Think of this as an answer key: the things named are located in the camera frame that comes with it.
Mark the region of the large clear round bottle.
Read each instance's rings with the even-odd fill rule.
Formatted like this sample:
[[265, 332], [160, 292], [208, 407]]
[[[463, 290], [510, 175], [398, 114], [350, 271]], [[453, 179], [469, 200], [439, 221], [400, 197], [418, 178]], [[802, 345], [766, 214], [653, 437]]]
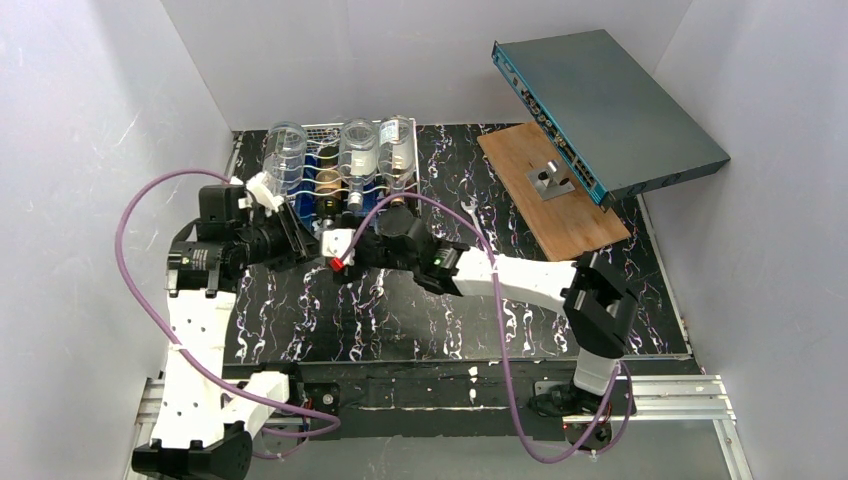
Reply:
[[265, 185], [277, 196], [296, 189], [303, 178], [308, 135], [295, 122], [272, 126], [265, 139], [263, 171]]

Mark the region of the clear bottle white cap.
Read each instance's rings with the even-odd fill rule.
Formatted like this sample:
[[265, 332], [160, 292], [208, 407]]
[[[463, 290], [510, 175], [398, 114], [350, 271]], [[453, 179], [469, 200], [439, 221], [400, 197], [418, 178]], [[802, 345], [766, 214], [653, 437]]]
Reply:
[[378, 131], [373, 121], [355, 118], [345, 122], [339, 135], [339, 174], [349, 188], [347, 209], [363, 208], [365, 187], [377, 170]]

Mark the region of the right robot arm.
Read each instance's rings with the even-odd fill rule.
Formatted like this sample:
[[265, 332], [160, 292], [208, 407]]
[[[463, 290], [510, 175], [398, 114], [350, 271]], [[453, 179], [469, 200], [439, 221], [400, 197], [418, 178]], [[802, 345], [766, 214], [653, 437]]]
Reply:
[[624, 275], [602, 256], [586, 252], [573, 262], [534, 261], [431, 234], [404, 207], [384, 211], [375, 228], [331, 228], [320, 235], [321, 254], [335, 279], [347, 283], [369, 269], [409, 271], [436, 295], [492, 296], [532, 304], [564, 316], [579, 351], [572, 379], [532, 397], [540, 415], [596, 413], [623, 357], [639, 302]]

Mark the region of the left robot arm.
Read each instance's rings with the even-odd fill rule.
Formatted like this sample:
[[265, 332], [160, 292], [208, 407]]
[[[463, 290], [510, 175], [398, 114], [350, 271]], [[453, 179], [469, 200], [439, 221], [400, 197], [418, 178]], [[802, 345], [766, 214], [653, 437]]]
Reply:
[[132, 453], [134, 472], [168, 479], [246, 477], [254, 439], [274, 413], [256, 399], [288, 401], [290, 378], [257, 372], [243, 387], [222, 387], [237, 291], [251, 265], [291, 267], [316, 254], [316, 240], [296, 212], [268, 188], [200, 190], [199, 216], [173, 237], [166, 259], [171, 344], [158, 415], [149, 441]]

